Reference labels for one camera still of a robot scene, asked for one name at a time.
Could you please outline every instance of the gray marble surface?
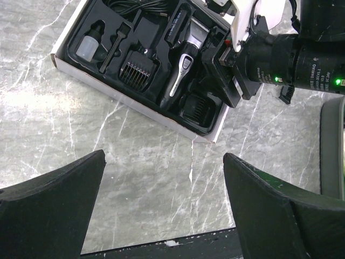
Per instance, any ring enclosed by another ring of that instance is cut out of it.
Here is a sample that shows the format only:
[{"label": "gray marble surface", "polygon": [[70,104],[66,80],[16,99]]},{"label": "gray marble surface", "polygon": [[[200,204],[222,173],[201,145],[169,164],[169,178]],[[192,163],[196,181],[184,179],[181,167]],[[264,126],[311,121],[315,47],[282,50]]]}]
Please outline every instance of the gray marble surface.
[{"label": "gray marble surface", "polygon": [[[50,50],[77,5],[2,0],[0,188],[104,149],[83,253],[233,227],[226,152],[320,191],[320,111],[335,95],[297,90],[286,106],[280,89],[265,85],[230,110],[217,144],[193,144],[53,67]],[[287,4],[275,33],[292,32],[290,16]]]}]

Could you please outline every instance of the black cable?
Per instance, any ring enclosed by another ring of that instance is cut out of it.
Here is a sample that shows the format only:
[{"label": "black cable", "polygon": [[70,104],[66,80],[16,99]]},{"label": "black cable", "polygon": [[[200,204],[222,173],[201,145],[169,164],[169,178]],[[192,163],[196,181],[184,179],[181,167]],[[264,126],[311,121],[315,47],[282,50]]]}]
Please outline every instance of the black cable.
[{"label": "black cable", "polygon": [[292,7],[292,18],[291,18],[291,22],[292,22],[292,27],[298,32],[300,33],[301,30],[301,22],[300,20],[298,20],[298,17],[296,15],[297,13],[297,2],[296,0],[290,0],[291,3],[291,7]]},{"label": "black cable", "polygon": [[[251,14],[250,14],[250,28],[251,28],[251,32],[254,35],[260,35],[263,39],[265,39],[266,43],[272,44],[273,38],[271,38],[268,33],[263,33],[262,31],[257,31],[256,30],[256,26],[254,24],[254,19],[255,19],[254,13],[255,13],[255,8],[257,6],[258,1],[259,0],[256,0],[254,2],[253,7],[252,7],[252,11],[251,11]],[[300,28],[301,28],[301,23],[298,20],[297,15],[296,15],[296,13],[297,13],[297,2],[296,2],[296,0],[289,0],[289,1],[291,3],[291,7],[292,7],[292,18],[291,18],[292,27],[299,33],[300,32]]]},{"label": "black cable", "polygon": [[139,9],[153,15],[167,15],[169,0],[103,0],[104,4],[121,16],[128,16]]}]

